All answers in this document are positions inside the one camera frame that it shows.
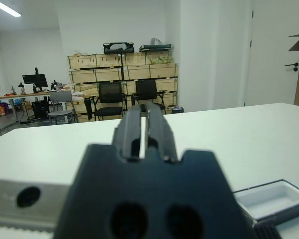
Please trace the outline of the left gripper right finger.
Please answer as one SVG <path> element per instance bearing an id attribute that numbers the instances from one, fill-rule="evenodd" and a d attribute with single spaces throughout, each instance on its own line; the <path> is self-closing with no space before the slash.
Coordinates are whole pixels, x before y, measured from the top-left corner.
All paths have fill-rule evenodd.
<path id="1" fill-rule="evenodd" d="M 146 103 L 146 149 L 155 148 L 166 162 L 177 162 L 174 134 L 158 105 Z"/>

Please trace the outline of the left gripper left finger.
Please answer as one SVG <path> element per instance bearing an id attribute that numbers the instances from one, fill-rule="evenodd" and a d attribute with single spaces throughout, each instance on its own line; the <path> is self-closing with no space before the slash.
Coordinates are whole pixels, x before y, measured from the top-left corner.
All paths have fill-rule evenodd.
<path id="1" fill-rule="evenodd" d="M 139 160 L 141 143 L 141 107 L 133 105 L 114 130 L 112 146 L 125 160 Z"/>

